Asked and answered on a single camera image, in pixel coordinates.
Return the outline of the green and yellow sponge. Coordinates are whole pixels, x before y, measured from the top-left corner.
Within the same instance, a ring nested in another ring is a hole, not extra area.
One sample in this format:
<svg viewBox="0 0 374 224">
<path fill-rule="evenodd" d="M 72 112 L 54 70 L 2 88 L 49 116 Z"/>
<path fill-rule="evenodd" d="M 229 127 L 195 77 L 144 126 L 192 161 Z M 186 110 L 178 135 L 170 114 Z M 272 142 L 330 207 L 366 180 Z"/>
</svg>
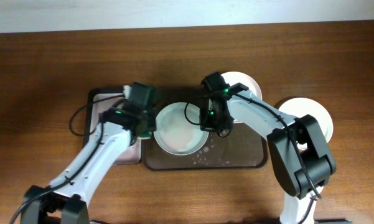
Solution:
<svg viewBox="0 0 374 224">
<path fill-rule="evenodd" d="M 146 140 L 152 138 L 152 132 L 147 132 L 138 136 L 138 139 Z"/>
</svg>

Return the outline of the pale green plate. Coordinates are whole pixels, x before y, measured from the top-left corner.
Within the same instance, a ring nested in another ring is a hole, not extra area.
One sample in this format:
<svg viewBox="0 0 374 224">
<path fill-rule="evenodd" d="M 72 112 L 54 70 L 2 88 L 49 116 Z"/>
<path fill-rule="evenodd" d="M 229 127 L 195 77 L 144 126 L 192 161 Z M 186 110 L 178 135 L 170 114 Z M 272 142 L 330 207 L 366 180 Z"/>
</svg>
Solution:
<svg viewBox="0 0 374 224">
<path fill-rule="evenodd" d="M 175 156 L 186 156 L 198 151 L 209 133 L 199 125 L 200 109 L 186 102 L 165 106 L 156 116 L 154 137 L 158 145 Z"/>
</svg>

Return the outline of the cream white plate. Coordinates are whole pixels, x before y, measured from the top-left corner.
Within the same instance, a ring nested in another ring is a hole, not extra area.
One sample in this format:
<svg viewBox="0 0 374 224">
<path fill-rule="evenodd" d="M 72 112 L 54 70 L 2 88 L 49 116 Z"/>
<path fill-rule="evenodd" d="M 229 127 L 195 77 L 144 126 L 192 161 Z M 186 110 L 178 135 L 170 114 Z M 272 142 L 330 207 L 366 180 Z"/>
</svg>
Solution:
<svg viewBox="0 0 374 224">
<path fill-rule="evenodd" d="M 320 103 L 309 98 L 297 97 L 281 103 L 278 110 L 298 118 L 307 114 L 313 116 L 318 121 L 325 140 L 329 143 L 334 132 L 334 124 L 329 112 Z"/>
</svg>

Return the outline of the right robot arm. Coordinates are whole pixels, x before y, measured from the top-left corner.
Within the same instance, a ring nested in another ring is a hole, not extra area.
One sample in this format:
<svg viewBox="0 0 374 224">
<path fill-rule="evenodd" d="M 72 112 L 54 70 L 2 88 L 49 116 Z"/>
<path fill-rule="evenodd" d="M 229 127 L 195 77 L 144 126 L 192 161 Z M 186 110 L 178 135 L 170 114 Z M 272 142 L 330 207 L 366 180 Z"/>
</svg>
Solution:
<svg viewBox="0 0 374 224">
<path fill-rule="evenodd" d="M 239 120 L 266 138 L 274 175 L 285 191 L 280 223 L 315 223 L 320 193 L 336 171 L 315 117 L 283 113 L 257 98 L 244 84 L 228 84 L 218 72 L 206 76 L 201 85 L 207 102 L 200 109 L 200 129 L 231 132 L 234 121 Z"/>
</svg>

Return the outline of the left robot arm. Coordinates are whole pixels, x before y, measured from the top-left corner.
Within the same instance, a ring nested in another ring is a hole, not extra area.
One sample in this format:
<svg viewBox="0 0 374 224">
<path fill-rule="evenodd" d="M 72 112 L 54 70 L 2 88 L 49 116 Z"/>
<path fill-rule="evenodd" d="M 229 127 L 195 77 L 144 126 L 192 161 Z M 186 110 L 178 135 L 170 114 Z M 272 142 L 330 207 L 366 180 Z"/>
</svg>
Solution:
<svg viewBox="0 0 374 224">
<path fill-rule="evenodd" d="M 89 141 L 71 164 L 45 188 L 33 185 L 11 218 L 21 223 L 89 223 L 88 205 L 114 161 L 142 136 L 156 130 L 154 87 L 134 82 L 116 96 Z"/>
</svg>

